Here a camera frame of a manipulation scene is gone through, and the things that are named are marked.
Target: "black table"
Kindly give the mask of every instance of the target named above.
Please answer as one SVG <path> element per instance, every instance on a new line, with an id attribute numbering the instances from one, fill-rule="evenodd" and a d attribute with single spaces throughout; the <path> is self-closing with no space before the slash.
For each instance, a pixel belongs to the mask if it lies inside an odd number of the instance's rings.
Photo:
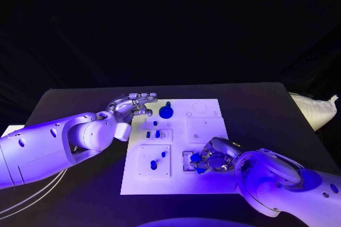
<path id="1" fill-rule="evenodd" d="M 279 83 L 52 89 L 26 125 L 83 112 L 102 111 L 123 93 L 157 92 L 161 99 L 217 98 L 229 137 L 250 150 L 268 148 L 305 167 L 340 174 L 340 169 Z M 204 217 L 255 226 L 305 226 L 288 213 L 271 218 L 240 195 L 120 195 L 128 143 L 115 140 L 100 155 L 70 168 L 48 196 L 2 226 L 136 226 L 146 222 Z M 31 196 L 51 181 L 0 191 L 0 209 Z"/>

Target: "blue object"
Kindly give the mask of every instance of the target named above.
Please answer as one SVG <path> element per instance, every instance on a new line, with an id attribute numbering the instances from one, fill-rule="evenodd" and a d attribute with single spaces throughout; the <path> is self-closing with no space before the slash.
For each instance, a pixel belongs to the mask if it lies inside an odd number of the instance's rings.
<path id="1" fill-rule="evenodd" d="M 201 162 L 201 161 L 203 161 L 203 158 L 201 158 L 200 153 L 196 153 L 196 154 L 191 156 L 191 161 L 193 161 L 193 162 Z M 209 169 L 196 168 L 196 170 L 197 170 L 198 174 L 203 174 L 203 173 L 206 173 L 206 171 L 207 171 Z"/>
<path id="2" fill-rule="evenodd" d="M 331 190 L 333 190 L 334 193 L 340 192 L 340 190 L 339 190 L 339 188 L 337 188 L 337 186 L 334 184 L 331 184 Z"/>
<path id="3" fill-rule="evenodd" d="M 170 119 L 172 117 L 172 107 L 171 107 L 171 102 L 167 102 L 167 105 L 161 108 L 159 110 L 159 115 L 164 119 Z"/>
<path id="4" fill-rule="evenodd" d="M 152 170 L 157 170 L 157 168 L 158 168 L 157 161 L 151 161 L 151 168 L 152 168 Z"/>

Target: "robotic hand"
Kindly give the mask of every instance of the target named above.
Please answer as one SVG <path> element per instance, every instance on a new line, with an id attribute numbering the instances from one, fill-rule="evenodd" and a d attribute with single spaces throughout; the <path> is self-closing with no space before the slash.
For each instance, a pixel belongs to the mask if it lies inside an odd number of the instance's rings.
<path id="1" fill-rule="evenodd" d="M 214 137 L 201 152 L 196 168 L 226 172 L 235 169 L 237 193 L 265 215 L 282 211 L 311 227 L 341 226 L 341 177 L 305 169 L 278 153 L 248 151 L 237 143 Z"/>
<path id="2" fill-rule="evenodd" d="M 25 127 L 0 138 L 0 189 L 32 183 L 96 156 L 115 137 L 129 140 L 135 115 L 154 111 L 157 93 L 122 95 L 104 111 Z"/>

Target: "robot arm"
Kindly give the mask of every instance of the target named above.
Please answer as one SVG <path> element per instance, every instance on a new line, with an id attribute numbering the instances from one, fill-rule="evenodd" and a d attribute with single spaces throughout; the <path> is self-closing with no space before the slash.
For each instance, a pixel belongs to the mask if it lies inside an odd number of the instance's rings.
<path id="1" fill-rule="evenodd" d="M 32 183 L 90 157 L 112 144 L 129 140 L 135 115 L 152 110 L 157 93 L 135 93 L 115 99 L 104 111 L 83 113 L 25 127 L 0 138 L 0 189 Z"/>
<path id="2" fill-rule="evenodd" d="M 235 169 L 237 192 L 252 207 L 276 217 L 282 211 L 311 227 L 341 226 L 341 177 L 305 169 L 266 149 L 246 151 L 237 143 L 213 138 L 196 168 L 224 172 Z"/>

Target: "dark curtain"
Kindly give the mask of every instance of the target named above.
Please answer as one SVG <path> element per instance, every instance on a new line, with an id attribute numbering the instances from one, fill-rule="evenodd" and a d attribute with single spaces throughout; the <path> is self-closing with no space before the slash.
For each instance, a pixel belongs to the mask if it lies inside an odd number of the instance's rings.
<path id="1" fill-rule="evenodd" d="M 282 81 L 336 91 L 341 0 L 2 1 L 2 124 L 28 120 L 50 88 Z"/>

